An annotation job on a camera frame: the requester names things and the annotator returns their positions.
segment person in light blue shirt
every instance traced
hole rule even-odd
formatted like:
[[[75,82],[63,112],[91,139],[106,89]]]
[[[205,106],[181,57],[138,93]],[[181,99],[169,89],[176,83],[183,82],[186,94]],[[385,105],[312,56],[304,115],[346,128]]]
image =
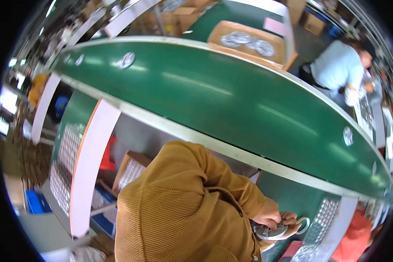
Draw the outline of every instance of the person in light blue shirt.
[[[371,66],[375,56],[375,49],[369,40],[335,40],[310,66],[302,66],[299,77],[334,98],[342,87],[359,90],[364,69]],[[373,92],[372,83],[365,84],[364,88],[367,92]]]

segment shirt sleeve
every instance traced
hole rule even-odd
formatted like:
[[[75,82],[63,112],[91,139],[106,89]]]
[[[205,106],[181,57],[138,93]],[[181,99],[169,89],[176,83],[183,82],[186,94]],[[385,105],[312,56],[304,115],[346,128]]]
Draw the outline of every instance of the shirt sleeve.
[[[356,66],[348,72],[347,82],[356,90],[360,88],[362,76],[364,75],[364,67]]]
[[[224,161],[208,152],[203,145],[169,142],[149,167],[152,171],[148,180],[153,181],[153,186],[199,194],[203,194],[203,188],[208,186],[224,188],[249,218],[256,216],[265,203],[264,195],[248,177],[234,174]]]

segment mustard corduroy shirt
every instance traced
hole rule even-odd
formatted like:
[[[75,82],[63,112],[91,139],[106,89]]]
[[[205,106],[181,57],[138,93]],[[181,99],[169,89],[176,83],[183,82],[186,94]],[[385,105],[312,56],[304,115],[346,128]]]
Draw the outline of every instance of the mustard corduroy shirt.
[[[261,261],[248,217],[264,202],[249,178],[204,146],[169,142],[118,196],[115,259]]]

